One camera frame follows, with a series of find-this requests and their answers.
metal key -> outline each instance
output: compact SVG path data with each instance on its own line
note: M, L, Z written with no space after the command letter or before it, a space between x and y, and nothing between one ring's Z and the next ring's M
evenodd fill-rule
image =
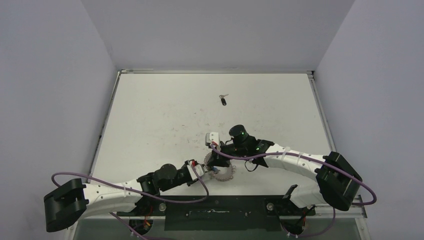
M221 99L221 103L222 105L227 105L227 102L225 101L225 96L228 96L228 94L225 95L219 95L219 98Z

gray wall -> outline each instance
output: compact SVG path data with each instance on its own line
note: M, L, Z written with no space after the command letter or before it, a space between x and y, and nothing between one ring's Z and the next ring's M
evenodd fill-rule
M354 0L81 0L119 68L314 70Z
M0 239L60 238L50 175L88 172L115 77L79 0L0 1Z
M424 236L423 11L422 0L356 0L315 73L337 150L377 193L366 208L376 240Z

screw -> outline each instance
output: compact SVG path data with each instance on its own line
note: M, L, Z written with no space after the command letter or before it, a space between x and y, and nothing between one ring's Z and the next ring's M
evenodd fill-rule
M159 204L159 211L163 212L167 209L167 205L165 203Z
M266 205L266 209L268 209L269 211L272 211L273 209L274 209L274 204L273 203L268 203L267 205Z

circular gear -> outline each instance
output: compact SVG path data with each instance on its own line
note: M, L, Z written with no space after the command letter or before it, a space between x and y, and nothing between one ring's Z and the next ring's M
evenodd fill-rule
M204 164L207 165L208 164L208 160L211 156L211 152L208 153L205 157L204 157ZM216 179L220 182L226 182L226 181L230 181L231 179L233 179L233 174L236 172L236 166L233 166L231 163L229 164L229 167L223 167L223 169L226 169L226 171L224 170L220 170L217 169L216 167L214 167L213 169L211 169L208 174L209 177L211 179Z

robotic arm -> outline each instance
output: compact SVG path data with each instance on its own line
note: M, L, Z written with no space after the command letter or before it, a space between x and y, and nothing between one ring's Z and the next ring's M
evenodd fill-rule
M316 204L329 204L341 210L349 210L356 196L359 184L350 178L320 164L325 162L335 166L359 181L362 178L339 153L332 151L326 155L312 155L282 147L272 141L256 139L246 131L243 125L236 125L229 131L232 144L220 141L219 133L206 134L205 145L216 148L207 162L207 166L228 167L230 159L249 160L266 168L280 168L314 180L316 185L293 185L286 194L298 208Z
M359 184L319 163L335 166L362 181L339 153L331 152L323 156L294 151L268 140L256 139L247 133L243 125L234 126L229 134L233 143L228 145L220 141L219 133L206 134L205 144L212 148L206 165L195 160L185 161L180 169L165 164L155 172L115 184L83 183L81 178L68 181L44 197L47 232L66 229L78 219L94 215L131 212L143 204L143 196L139 193L158 198L160 191L183 184L190 186L214 167L230 166L231 159L251 161L266 168L285 169L316 181L313 186L293 185L283 196L285 204L300 213L306 206L315 204L327 203L342 211L347 211L351 206Z
M107 182L83 183L81 178L74 178L44 197L46 230L49 233L57 232L72 226L78 219L90 216L131 212L142 201L143 196L130 190L152 197L159 196L160 191L164 192L183 184L190 186L197 182L198 176L202 177L205 171L204 165L195 160L185 161L180 169L172 164L165 164L159 170L137 179L110 184L119 188L108 186Z

